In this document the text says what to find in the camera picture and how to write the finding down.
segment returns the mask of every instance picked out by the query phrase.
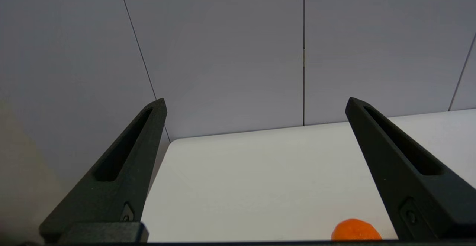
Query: orange fruit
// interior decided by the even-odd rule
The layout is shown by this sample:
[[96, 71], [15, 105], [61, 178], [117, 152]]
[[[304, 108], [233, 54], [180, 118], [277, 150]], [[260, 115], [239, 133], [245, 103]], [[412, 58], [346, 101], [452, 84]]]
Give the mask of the orange fruit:
[[369, 223], [359, 219], [340, 222], [332, 232], [331, 240], [381, 240], [382, 237]]

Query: white wall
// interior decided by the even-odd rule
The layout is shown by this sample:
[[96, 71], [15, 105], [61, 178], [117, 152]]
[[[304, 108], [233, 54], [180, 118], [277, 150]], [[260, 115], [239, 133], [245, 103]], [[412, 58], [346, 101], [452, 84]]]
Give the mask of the white wall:
[[346, 121], [350, 96], [386, 116], [448, 110], [476, 32], [476, 0], [305, 4], [306, 124]]
[[302, 124], [303, 0], [126, 0], [170, 139]]
[[66, 192], [2, 99], [0, 158], [0, 244], [42, 242], [38, 226]]
[[461, 75], [461, 80], [454, 95], [451, 110], [476, 108], [476, 34], [473, 39], [471, 51], [466, 59], [466, 66]]
[[0, 84], [66, 188], [149, 102], [123, 0], [0, 0]]

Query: white tabletop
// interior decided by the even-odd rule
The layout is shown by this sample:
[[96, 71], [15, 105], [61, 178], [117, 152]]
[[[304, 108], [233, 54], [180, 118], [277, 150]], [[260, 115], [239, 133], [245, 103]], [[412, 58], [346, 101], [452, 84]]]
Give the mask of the white tabletop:
[[[476, 185], [476, 109], [391, 120]], [[348, 218], [397, 238], [345, 122], [176, 140], [142, 222], [150, 242], [328, 240]]]

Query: screw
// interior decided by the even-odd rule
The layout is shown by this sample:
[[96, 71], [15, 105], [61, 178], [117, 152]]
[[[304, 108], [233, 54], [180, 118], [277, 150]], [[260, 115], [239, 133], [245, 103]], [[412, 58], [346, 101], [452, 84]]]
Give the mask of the screw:
[[406, 218], [411, 224], [416, 224], [417, 222], [417, 216], [413, 211], [406, 211]]

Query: orange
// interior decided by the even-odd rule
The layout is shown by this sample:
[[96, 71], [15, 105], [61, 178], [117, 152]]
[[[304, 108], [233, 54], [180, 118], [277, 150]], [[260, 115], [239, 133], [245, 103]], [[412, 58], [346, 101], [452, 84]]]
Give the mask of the orange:
[[331, 240], [381, 240], [375, 228], [359, 219], [340, 222], [332, 232]]

